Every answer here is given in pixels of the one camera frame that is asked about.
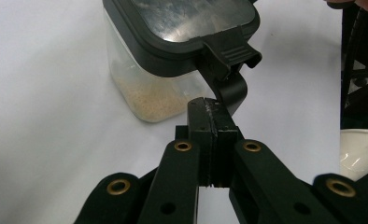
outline white table surface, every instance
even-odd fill
[[[341,12],[260,0],[234,114],[302,180],[339,167]],[[108,73],[101,0],[0,1],[0,223],[73,223],[97,183],[158,166],[175,125],[126,106]],[[227,189],[201,189],[198,223],[237,223]]]

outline plastic container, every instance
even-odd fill
[[[195,70],[180,77],[158,77],[144,70],[105,13],[111,76],[134,114],[158,122],[187,109],[187,102],[205,96],[207,84]]]
[[[103,3],[110,73],[134,114],[149,122],[182,113],[188,101],[208,94],[199,64],[216,68],[219,79],[240,68],[259,26],[248,0]]]

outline clear plastic container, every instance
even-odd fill
[[[105,11],[106,42],[111,76],[133,113],[158,122],[180,114],[188,101],[205,96],[207,84],[196,70],[180,77],[157,77],[134,59]]]

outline brass insert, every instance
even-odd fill
[[[252,141],[247,141],[243,144],[243,148],[247,151],[250,152],[258,152],[261,150],[260,145],[258,145],[258,143],[256,142],[252,142]]]
[[[128,191],[131,183],[125,179],[116,179],[111,181],[107,186],[107,192],[111,195],[120,195]]]
[[[188,151],[192,148],[191,143],[188,142],[176,142],[175,149],[178,151]]]
[[[326,180],[326,185],[330,191],[343,197],[351,198],[356,195],[356,190],[342,180],[329,178]]]

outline black lid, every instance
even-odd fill
[[[248,45],[260,25],[248,0],[104,0],[137,63],[159,77],[177,77],[206,63],[218,80],[261,54]]]

